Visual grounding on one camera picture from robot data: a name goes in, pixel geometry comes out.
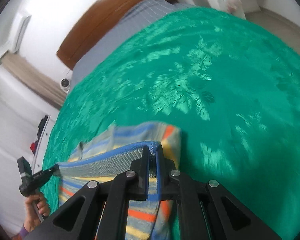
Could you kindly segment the person's left hand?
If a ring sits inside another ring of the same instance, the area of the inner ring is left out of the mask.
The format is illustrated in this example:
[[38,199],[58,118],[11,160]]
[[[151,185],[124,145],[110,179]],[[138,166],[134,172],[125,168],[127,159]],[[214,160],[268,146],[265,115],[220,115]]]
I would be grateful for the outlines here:
[[25,210],[24,228],[27,232],[33,231],[42,222],[40,218],[48,217],[51,211],[47,199],[42,193],[35,193],[25,198]]

